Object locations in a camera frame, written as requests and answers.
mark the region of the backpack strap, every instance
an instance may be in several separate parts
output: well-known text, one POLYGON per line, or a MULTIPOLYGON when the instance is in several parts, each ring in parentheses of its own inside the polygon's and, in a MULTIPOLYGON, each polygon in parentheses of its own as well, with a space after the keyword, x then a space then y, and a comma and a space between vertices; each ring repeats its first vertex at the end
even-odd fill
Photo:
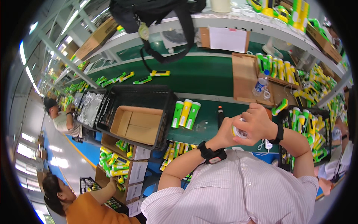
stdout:
POLYGON ((160 53, 156 52, 150 47, 149 41, 142 39, 144 43, 144 47, 141 49, 140 54, 142 57, 143 64, 145 65, 145 67, 149 72, 152 72, 152 70, 149 68, 149 66, 146 64, 144 60, 143 52, 142 52, 143 49, 145 50, 145 52, 147 52, 147 54, 152 55, 158 62, 162 64, 167 64, 182 59, 189 52, 189 50, 192 48, 194 44, 194 36, 195 36, 194 25, 187 4, 186 3, 179 4, 177 7, 173 9, 173 11, 176 13, 180 21, 180 24, 182 25, 184 36, 187 40, 186 48, 184 51, 180 53, 163 57, 160 53))

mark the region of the wrist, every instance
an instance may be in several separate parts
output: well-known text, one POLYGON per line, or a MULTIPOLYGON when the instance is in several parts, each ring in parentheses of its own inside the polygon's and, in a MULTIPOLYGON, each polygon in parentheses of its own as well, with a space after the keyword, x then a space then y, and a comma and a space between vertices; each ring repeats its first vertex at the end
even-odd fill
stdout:
POLYGON ((211 149, 213 152, 221 148, 218 144, 218 141, 216 141, 215 137, 207 141, 205 143, 205 147, 207 149, 211 149))
POLYGON ((267 139, 267 140, 276 139, 278 130, 279 130, 279 128, 277 127, 277 124, 271 121, 271 123, 267 129, 265 139, 267 139))

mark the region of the black wristband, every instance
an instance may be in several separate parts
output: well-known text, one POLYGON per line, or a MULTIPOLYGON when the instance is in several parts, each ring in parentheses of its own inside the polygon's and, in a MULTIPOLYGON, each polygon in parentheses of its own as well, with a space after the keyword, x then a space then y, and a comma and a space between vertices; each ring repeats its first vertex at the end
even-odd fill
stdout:
POLYGON ((282 124, 277 124, 276 139, 271 139, 269 142, 273 145, 278 145, 282 139, 284 139, 284 127, 282 124))

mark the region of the black plastic crate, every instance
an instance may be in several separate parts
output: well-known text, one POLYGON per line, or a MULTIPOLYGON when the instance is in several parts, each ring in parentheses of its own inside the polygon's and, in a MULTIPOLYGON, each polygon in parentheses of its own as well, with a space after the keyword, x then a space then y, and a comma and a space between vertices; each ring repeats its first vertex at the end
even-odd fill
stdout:
MULTIPOLYGON (((90 188, 91 191, 101 189, 101 187, 91 177, 80 177, 79 179, 80 193, 83 194, 90 188)), ((117 201, 114 197, 111 197, 106 203, 109 207, 118 213, 129 215, 129 208, 123 203, 117 201)))
POLYGON ((97 131, 97 128, 96 128, 96 122, 97 122, 97 119, 98 119, 98 115, 101 111, 101 108, 102 108, 102 105, 103 105, 103 102, 105 102, 105 99, 106 99, 106 93, 107 93, 107 90, 106 89, 93 89, 93 90, 86 90, 83 92, 83 95, 82 95, 82 98, 81 98, 81 101, 79 102, 79 105, 78 105, 78 109, 76 110, 76 113, 74 115, 74 119, 81 123, 85 128, 89 129, 89 130, 94 130, 94 131, 97 131), (104 97, 102 99, 102 102, 100 104, 100 107, 97 111, 97 114, 96 114, 96 118, 95 118, 95 122, 93 123, 93 127, 89 126, 89 125, 85 125, 84 123, 81 123, 77 120, 77 117, 81 114, 81 110, 82 110, 82 107, 83 107, 83 104, 82 104, 82 101, 83 101, 83 97, 87 94, 87 92, 94 92, 96 94, 103 94, 104 97))
POLYGON ((149 150, 162 151, 165 148, 166 138, 173 118, 175 102, 173 91, 164 85, 118 85, 111 88, 104 100, 100 115, 97 119, 97 129, 131 144, 149 150), (147 145, 116 136, 110 132, 116 110, 119 106, 137 106, 163 110, 154 145, 147 145))
MULTIPOLYGON (((305 107, 301 107, 301 106, 290 105, 285 110, 283 110, 283 111, 281 111, 279 113, 279 118, 280 118, 282 124, 284 124, 285 121, 287 120, 290 129, 292 129, 292 121, 291 121, 291 117, 290 117, 290 110, 292 110, 292 108, 294 108, 294 107, 299 108, 301 111, 306 109, 306 110, 310 111, 313 115, 321 115, 323 121, 328 122, 328 124, 329 124, 328 130, 326 129, 326 127, 324 127, 320 131, 320 132, 322 132, 323 129, 324 129, 324 137, 326 139, 326 143, 325 143, 324 147, 327 150, 327 156, 325 158, 323 158, 320 162, 314 163, 314 166, 319 166, 321 164, 329 162, 329 160, 331 159, 331 151, 332 151, 332 128, 331 128, 331 120, 330 120, 330 116, 329 116, 329 111, 320 110, 320 109, 316 109, 316 108, 305 108, 305 107)), ((282 163, 282 156, 285 153, 287 153, 286 150, 280 145, 279 146, 279 167, 284 169, 284 170, 286 170, 286 171, 290 171, 290 172, 293 173, 292 156, 287 158, 287 159, 289 159, 289 164, 283 164, 282 163)))

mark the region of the woman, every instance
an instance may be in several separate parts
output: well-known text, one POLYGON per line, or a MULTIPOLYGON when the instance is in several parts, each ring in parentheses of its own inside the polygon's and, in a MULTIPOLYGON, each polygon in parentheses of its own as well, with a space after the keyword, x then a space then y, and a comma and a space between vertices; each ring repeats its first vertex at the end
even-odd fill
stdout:
POLYGON ((262 105, 250 104, 241 115, 225 118, 215 137, 168 164, 158 191, 143 201, 141 211, 149 224, 302 224, 313 214, 317 190, 307 139, 270 121, 262 105), (233 125, 246 131, 247 138, 234 137, 233 125), (227 150, 227 158, 215 164, 203 163, 210 158, 208 154, 213 154, 210 150, 238 144, 253 146, 261 139, 274 139, 273 143, 295 157, 293 175, 239 150, 227 150), (192 170, 184 190, 180 180, 192 170))
POLYGON ((42 184, 45 203, 57 214, 65 216, 68 224, 140 224, 136 217, 129 218, 103 205, 117 190, 116 181, 112 177, 106 187, 78 197, 56 175, 48 174, 42 184))

